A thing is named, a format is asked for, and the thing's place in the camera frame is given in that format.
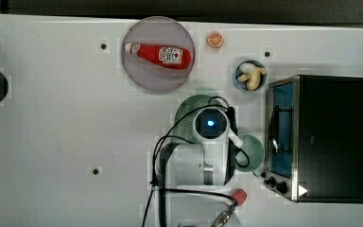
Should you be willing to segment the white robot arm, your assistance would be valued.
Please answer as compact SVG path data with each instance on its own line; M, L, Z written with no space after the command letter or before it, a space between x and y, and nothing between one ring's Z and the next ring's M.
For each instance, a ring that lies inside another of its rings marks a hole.
M227 184L234 174L236 151L243 146L235 133L232 107L199 107L181 117L175 126L190 130L193 138L170 142L160 149L156 184L161 227L170 227L166 194L179 185Z

